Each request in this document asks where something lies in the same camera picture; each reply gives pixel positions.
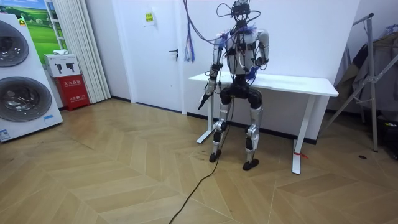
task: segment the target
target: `stacked washing machine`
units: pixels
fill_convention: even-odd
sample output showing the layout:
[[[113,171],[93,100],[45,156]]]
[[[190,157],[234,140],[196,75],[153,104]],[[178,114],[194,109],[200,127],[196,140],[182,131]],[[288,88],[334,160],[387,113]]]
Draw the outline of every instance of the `stacked washing machine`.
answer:
[[[26,24],[0,13],[0,141],[61,122]]]

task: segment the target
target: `desk top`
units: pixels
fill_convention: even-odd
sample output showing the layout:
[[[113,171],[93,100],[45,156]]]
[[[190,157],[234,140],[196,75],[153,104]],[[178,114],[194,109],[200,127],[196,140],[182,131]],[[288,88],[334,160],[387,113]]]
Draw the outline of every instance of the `desk top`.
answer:
[[[229,72],[221,72],[218,75],[222,83],[232,83]],[[190,80],[207,82],[209,76],[205,74],[190,77]],[[286,91],[291,93],[305,93],[320,96],[338,96],[335,87],[326,78],[295,77],[288,75],[267,75],[257,74],[257,78],[252,84],[256,88],[265,88],[275,91]]]

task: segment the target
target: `humanoid robot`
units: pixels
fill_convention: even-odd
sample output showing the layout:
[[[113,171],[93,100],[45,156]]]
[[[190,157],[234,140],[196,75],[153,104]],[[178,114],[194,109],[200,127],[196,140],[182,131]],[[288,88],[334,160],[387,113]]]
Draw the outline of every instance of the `humanoid robot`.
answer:
[[[254,152],[259,142],[259,128],[262,118],[262,95],[260,91],[250,87],[246,81],[246,75],[253,75],[257,69],[268,63],[269,36],[266,30],[257,31],[254,27],[248,27],[251,12],[248,0],[237,0],[231,8],[231,17],[234,17],[236,25],[227,33],[217,35],[214,43],[213,64],[210,68],[209,80],[205,93],[200,100],[200,109],[205,101],[214,93],[217,86],[217,75],[223,64],[221,58],[223,49],[226,49],[225,57],[228,67],[233,75],[230,86],[220,91],[220,119],[216,122],[216,130],[213,137],[213,152],[209,161],[215,162],[221,155],[220,143],[223,142],[224,132],[227,128],[229,109],[232,98],[248,99],[250,103],[251,125],[246,128],[246,162],[243,170],[250,170],[259,163],[254,158]]]

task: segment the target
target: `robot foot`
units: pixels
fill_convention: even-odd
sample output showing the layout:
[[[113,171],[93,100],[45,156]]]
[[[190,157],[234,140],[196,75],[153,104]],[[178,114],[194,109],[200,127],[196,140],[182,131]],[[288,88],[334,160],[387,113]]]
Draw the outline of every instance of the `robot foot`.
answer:
[[[221,150],[217,150],[216,154],[211,154],[209,161],[210,162],[216,162],[217,158],[219,158],[219,156],[221,155]]]
[[[245,162],[245,163],[243,164],[243,170],[244,170],[244,171],[249,171],[249,170],[251,170],[253,167],[256,167],[259,163],[260,163],[260,161],[259,161],[258,159],[253,159],[253,160],[251,161],[251,163]]]

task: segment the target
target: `washing machine door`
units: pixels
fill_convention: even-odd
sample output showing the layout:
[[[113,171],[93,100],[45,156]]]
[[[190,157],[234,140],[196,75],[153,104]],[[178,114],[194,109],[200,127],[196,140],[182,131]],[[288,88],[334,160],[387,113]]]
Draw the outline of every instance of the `washing machine door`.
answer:
[[[28,54],[25,37],[10,24],[0,21],[0,67],[18,65]]]
[[[8,121],[31,121],[42,117],[51,107],[50,90],[27,77],[0,80],[0,118]]]

